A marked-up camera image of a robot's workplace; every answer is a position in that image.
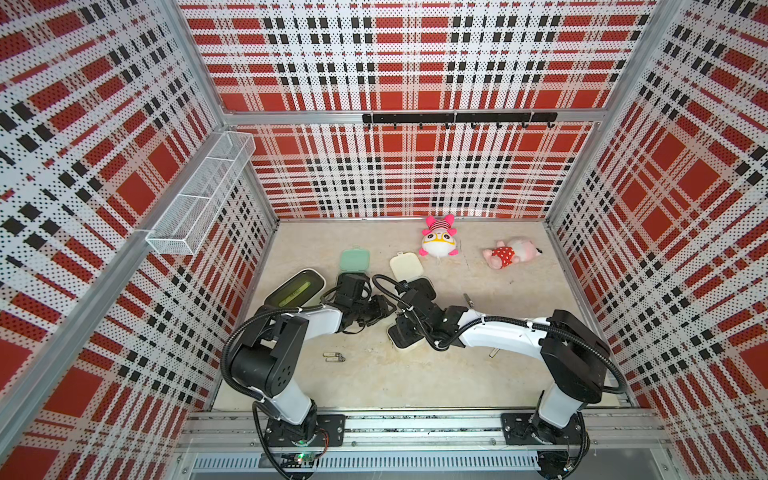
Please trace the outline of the cream nail kit case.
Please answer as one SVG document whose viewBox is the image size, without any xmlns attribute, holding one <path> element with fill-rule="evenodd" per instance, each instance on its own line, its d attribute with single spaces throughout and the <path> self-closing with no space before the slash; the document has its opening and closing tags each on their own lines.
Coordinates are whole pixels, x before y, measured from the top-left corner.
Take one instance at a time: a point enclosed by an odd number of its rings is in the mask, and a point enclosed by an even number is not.
<svg viewBox="0 0 768 480">
<path fill-rule="evenodd" d="M 395 323 L 387 329 L 387 335 L 399 350 L 407 350 L 423 339 L 417 325 L 403 314 L 396 317 Z"/>
<path fill-rule="evenodd" d="M 413 252 L 399 252 L 389 261 L 396 281 L 413 281 L 423 276 L 424 268 L 420 257 Z"/>
</svg>

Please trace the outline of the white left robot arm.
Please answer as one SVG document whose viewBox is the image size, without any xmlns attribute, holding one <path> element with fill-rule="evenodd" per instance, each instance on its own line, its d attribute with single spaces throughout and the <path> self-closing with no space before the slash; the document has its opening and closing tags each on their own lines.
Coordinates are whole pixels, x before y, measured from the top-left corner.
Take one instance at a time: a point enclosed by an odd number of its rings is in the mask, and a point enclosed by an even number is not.
<svg viewBox="0 0 768 480">
<path fill-rule="evenodd" d="M 373 293 L 364 273 L 342 273 L 316 306 L 263 305 L 227 339 L 220 365 L 223 381 L 253 399 L 256 414 L 271 423 L 270 433 L 296 445 L 328 439 L 318 423 L 317 405 L 293 376 L 304 344 L 335 334 L 351 334 L 390 316 L 395 305 Z"/>
</svg>

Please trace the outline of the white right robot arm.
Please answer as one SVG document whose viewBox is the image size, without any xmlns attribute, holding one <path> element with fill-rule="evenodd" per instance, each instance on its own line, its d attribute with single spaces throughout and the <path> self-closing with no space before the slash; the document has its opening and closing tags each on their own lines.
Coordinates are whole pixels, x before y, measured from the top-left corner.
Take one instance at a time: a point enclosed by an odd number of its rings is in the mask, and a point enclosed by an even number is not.
<svg viewBox="0 0 768 480">
<path fill-rule="evenodd" d="M 373 277 L 373 285 L 399 309 L 389 329 L 401 349 L 421 340 L 433 350 L 487 347 L 542 362 L 552 379 L 519 435 L 544 445 L 565 440 L 566 429 L 579 426 L 581 410 L 605 394 L 622 395 L 627 382 L 610 359 L 609 348 L 572 313 L 556 309 L 548 317 L 511 318 L 473 308 L 441 308 L 430 284 Z"/>
</svg>

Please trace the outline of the green nail kit case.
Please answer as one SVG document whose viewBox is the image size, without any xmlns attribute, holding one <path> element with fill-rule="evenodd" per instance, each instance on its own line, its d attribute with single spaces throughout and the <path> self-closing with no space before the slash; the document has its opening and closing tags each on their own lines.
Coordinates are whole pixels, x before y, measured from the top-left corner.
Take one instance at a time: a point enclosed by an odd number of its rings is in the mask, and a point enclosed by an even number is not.
<svg viewBox="0 0 768 480">
<path fill-rule="evenodd" d="M 362 248 L 346 249 L 340 256 L 342 273 L 365 273 L 370 266 L 370 252 Z"/>
</svg>

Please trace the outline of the green oval tray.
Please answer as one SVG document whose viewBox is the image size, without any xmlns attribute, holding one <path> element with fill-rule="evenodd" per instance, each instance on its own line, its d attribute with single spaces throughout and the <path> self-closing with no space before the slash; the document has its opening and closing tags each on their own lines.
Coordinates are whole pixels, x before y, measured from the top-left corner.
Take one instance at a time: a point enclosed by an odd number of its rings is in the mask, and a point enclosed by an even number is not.
<svg viewBox="0 0 768 480">
<path fill-rule="evenodd" d="M 326 279 L 316 270 L 307 268 L 299 271 L 264 300 L 273 308 L 296 308 L 315 305 L 326 288 Z"/>
</svg>

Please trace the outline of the pink owl plush toy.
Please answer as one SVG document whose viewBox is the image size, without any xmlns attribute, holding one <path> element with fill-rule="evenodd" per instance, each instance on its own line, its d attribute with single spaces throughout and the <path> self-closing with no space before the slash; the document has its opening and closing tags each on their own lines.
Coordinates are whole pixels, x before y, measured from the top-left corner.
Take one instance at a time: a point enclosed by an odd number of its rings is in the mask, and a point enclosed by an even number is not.
<svg viewBox="0 0 768 480">
<path fill-rule="evenodd" d="M 448 214 L 443 217 L 428 216 L 426 228 L 422 230 L 422 241 L 419 255 L 445 258 L 456 256 L 458 244 L 455 238 L 457 229 L 454 227 L 455 216 Z"/>
</svg>

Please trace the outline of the pink strawberry plush toy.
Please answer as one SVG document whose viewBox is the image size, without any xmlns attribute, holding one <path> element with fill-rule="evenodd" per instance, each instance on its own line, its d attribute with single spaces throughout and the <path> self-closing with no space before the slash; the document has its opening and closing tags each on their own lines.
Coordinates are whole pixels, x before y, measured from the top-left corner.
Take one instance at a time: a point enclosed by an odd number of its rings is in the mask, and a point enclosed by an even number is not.
<svg viewBox="0 0 768 480">
<path fill-rule="evenodd" d="M 491 249 L 484 249 L 482 256 L 493 270 L 501 270 L 510 265 L 529 262 L 542 255 L 542 251 L 528 239 L 498 241 Z"/>
</svg>

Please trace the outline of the clear wall shelf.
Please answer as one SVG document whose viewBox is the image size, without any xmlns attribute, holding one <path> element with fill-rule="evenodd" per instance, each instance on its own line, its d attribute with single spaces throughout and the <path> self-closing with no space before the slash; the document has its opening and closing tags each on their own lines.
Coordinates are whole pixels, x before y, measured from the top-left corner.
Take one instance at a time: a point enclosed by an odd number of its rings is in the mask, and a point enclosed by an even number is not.
<svg viewBox="0 0 768 480">
<path fill-rule="evenodd" d="M 160 255 L 197 254 L 254 150 L 249 134 L 212 134 L 192 173 L 150 229 L 151 249 Z"/>
</svg>

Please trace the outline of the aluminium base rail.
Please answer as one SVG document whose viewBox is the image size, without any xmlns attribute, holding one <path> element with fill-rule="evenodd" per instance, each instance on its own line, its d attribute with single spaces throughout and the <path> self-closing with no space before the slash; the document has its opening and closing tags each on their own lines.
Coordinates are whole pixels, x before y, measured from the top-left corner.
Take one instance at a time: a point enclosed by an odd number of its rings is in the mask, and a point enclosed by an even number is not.
<svg viewBox="0 0 768 480">
<path fill-rule="evenodd" d="M 531 438 L 523 409 L 337 410 L 332 442 L 271 445 L 303 479 L 682 479 L 660 421 L 648 410 L 591 408 L 555 444 Z"/>
</svg>

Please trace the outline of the black hook rail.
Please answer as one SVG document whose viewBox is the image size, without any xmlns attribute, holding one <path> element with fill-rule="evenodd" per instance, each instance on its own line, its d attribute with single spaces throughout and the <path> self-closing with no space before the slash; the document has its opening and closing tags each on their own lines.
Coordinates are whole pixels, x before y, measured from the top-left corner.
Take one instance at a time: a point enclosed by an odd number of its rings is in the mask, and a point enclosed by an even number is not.
<svg viewBox="0 0 768 480">
<path fill-rule="evenodd" d="M 457 112 L 457 113 L 370 113 L 362 115 L 366 125 L 391 124 L 444 124 L 467 123 L 520 124 L 526 127 L 530 123 L 543 123 L 551 126 L 557 121 L 557 112 Z"/>
</svg>

